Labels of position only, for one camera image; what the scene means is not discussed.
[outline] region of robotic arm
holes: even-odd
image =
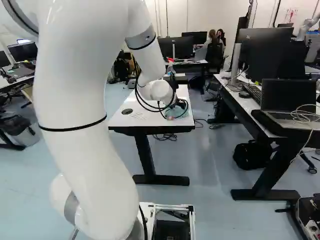
[[[317,22],[320,20],[320,12],[316,14],[312,19],[308,18],[304,20],[303,26],[300,27],[299,33],[296,37],[297,41],[304,41],[306,38],[306,34],[309,31],[311,27],[317,24]]]
[[[0,21],[38,41],[34,108],[61,170],[50,189],[53,206],[94,240],[125,240],[139,198],[109,138],[104,106],[106,76],[124,40],[142,69],[137,90],[143,98],[166,104],[176,98],[157,80],[165,64],[145,3],[1,0]]]

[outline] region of white wall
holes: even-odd
[[[4,26],[0,25],[0,51],[4,51],[6,53],[12,64],[15,62],[15,60],[10,54],[7,46],[16,44],[17,39],[19,39],[17,36],[10,33]]]
[[[270,27],[278,1],[255,0],[252,11],[254,17],[256,9],[254,28]],[[167,0],[168,12],[166,12],[166,0],[145,0],[145,2],[150,10],[152,22],[158,23],[158,35],[167,36],[167,14],[170,37],[181,36],[182,32],[223,29],[227,40],[225,52],[228,55],[233,51],[238,19],[246,15],[249,7],[249,0]],[[294,32],[297,33],[304,19],[312,17],[317,2],[318,0],[282,0],[275,25],[283,23],[287,9],[297,9],[294,21]]]

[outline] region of laptop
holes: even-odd
[[[278,123],[296,123],[292,111],[301,105],[317,103],[316,84],[317,81],[308,79],[263,79],[261,110]],[[305,106],[301,110],[316,113],[315,106]]]
[[[26,67],[19,67],[16,69],[12,69],[6,72],[7,75],[9,75],[12,78],[20,79],[26,76],[32,76],[35,74],[35,70],[31,70]]]

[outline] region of light blue floor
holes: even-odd
[[[106,106],[111,116],[130,94],[122,84],[107,85]],[[190,91],[193,114],[207,119],[212,103]],[[33,116],[32,107],[21,111]],[[111,139],[132,174],[142,174],[133,137],[113,131]],[[297,240],[285,213],[275,213],[284,202],[235,202],[230,189],[250,188],[261,170],[243,171],[233,162],[233,150],[251,136],[240,124],[210,130],[197,128],[178,134],[177,142],[149,138],[157,173],[190,177],[189,187],[137,186],[142,202],[195,206],[196,239]],[[320,162],[314,161],[320,169]],[[320,173],[311,175],[301,160],[292,164],[276,185],[303,196],[320,192]],[[41,140],[22,152],[0,149],[0,239],[67,240],[73,227],[52,207],[48,189],[58,169]],[[77,240],[86,240],[79,234]]]

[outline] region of backpack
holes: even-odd
[[[272,153],[273,149],[269,144],[250,140],[235,147],[233,159],[239,168],[248,171],[265,168]]]

